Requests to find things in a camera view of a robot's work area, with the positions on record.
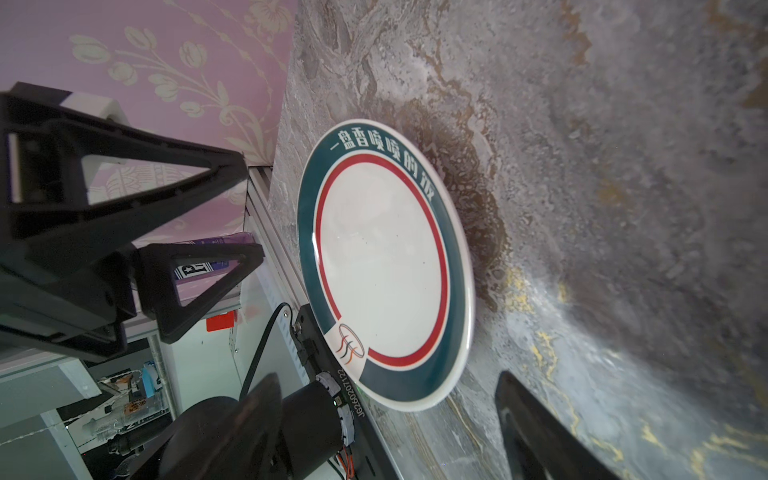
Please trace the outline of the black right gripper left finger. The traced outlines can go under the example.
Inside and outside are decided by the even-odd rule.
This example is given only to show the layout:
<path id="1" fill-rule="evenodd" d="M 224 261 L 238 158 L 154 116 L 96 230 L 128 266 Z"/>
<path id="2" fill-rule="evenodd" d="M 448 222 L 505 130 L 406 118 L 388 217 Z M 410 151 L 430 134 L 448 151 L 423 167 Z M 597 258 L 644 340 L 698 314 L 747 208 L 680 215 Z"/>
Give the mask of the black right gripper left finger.
<path id="1" fill-rule="evenodd" d="M 217 396 L 183 412 L 134 460 L 131 479 L 282 479 L 276 374 L 242 400 Z"/>

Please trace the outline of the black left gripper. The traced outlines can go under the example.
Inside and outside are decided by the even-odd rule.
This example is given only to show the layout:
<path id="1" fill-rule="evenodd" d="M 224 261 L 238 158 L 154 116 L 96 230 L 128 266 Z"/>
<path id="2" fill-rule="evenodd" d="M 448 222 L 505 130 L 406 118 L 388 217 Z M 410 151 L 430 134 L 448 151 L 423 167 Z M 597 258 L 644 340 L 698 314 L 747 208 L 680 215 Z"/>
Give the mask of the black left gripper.
<path id="1" fill-rule="evenodd" d="M 117 250 L 148 245 L 134 255 L 136 286 L 167 344 L 206 318 L 264 251 L 179 243 L 232 223 L 231 205 L 222 219 L 205 211 L 244 181 L 240 153 L 134 128 L 106 100 L 88 113 L 90 103 L 28 89 L 1 96 L 1 346 L 96 363 L 126 351 L 123 323 L 137 315 L 130 253 Z M 209 256 L 240 264 L 175 283 L 178 264 Z"/>

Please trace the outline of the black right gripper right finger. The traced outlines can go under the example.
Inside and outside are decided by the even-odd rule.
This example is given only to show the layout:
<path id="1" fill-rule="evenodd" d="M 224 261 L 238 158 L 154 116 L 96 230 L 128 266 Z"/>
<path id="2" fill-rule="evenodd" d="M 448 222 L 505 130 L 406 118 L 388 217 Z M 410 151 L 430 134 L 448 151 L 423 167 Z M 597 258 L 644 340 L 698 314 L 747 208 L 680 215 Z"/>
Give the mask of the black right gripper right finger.
<path id="1" fill-rule="evenodd" d="M 511 372 L 494 400 L 514 479 L 618 479 Z"/>

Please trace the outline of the white plate green red rim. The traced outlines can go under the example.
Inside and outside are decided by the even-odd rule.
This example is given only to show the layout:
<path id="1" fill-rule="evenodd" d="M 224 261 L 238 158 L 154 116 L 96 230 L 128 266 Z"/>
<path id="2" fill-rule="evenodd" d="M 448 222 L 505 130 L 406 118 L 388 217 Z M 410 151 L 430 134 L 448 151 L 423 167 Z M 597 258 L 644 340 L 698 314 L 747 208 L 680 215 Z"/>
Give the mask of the white plate green red rim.
<path id="1" fill-rule="evenodd" d="M 341 122 L 309 155 L 296 222 L 309 303 L 343 372 L 394 410 L 443 401 L 468 361 L 475 282 L 426 157 L 384 124 Z"/>

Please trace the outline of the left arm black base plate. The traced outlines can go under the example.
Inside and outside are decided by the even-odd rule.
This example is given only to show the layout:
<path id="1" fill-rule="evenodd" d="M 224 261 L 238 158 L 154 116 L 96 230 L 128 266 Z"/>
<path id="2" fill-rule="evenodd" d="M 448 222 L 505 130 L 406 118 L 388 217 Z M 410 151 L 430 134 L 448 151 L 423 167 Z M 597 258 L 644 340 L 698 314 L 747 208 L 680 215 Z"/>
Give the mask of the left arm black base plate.
<path id="1" fill-rule="evenodd" d="M 334 417 L 312 420 L 334 449 L 323 460 L 340 479 L 398 479 L 399 471 L 374 425 L 362 393 L 331 353 L 308 304 L 301 306 L 290 327 L 301 367 L 309 381 L 327 391 Z"/>

